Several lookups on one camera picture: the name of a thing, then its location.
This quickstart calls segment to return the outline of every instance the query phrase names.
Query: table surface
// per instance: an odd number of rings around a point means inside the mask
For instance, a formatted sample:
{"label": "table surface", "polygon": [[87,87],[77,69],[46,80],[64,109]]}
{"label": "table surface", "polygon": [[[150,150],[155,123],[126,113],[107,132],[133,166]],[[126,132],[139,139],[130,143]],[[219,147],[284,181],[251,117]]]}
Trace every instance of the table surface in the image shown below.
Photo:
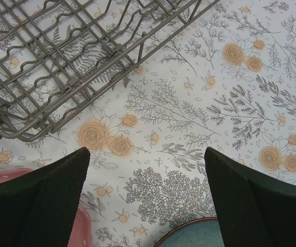
{"label": "table surface", "polygon": [[0,170],[91,150],[81,204],[94,247],[152,246],[215,216],[207,146],[296,185],[296,0],[221,0],[129,79],[59,134],[0,140]]}

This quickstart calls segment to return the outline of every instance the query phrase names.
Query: pink bowl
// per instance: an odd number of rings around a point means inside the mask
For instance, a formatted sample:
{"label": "pink bowl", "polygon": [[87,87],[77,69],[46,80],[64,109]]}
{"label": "pink bowl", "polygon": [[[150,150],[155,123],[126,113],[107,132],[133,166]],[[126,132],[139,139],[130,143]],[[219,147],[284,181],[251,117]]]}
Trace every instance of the pink bowl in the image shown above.
{"label": "pink bowl", "polygon": [[[31,171],[28,168],[0,171],[0,183],[15,179]],[[80,205],[72,226],[68,247],[91,247],[91,218]]]}

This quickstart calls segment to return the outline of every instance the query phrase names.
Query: tablecloth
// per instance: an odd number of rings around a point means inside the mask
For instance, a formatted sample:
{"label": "tablecloth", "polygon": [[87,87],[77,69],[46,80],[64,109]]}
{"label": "tablecloth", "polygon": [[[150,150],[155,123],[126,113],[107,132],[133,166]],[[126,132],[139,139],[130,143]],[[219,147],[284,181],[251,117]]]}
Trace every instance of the tablecloth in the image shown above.
{"label": "tablecloth", "polygon": [[94,247],[153,246],[215,216],[207,146],[296,185],[296,0],[221,0],[57,134],[0,140],[0,170],[37,169],[83,146]]}

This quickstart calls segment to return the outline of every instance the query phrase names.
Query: gray wire basket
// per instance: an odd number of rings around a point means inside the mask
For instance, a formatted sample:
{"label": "gray wire basket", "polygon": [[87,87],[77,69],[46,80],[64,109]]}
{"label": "gray wire basket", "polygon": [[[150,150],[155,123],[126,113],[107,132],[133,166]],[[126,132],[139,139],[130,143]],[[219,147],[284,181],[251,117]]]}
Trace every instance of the gray wire basket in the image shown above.
{"label": "gray wire basket", "polygon": [[0,0],[0,139],[60,131],[218,1]]}

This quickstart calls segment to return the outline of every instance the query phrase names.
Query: white tablecloth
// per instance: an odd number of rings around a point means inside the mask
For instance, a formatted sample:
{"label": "white tablecloth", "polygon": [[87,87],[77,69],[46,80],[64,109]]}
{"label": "white tablecloth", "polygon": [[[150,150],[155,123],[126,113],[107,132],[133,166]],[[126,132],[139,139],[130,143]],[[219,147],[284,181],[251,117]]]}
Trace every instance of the white tablecloth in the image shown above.
{"label": "white tablecloth", "polygon": [[0,140],[0,170],[90,149],[81,204],[94,247],[153,246],[215,216],[207,146],[296,185],[296,0],[221,0],[129,79],[58,135]]}

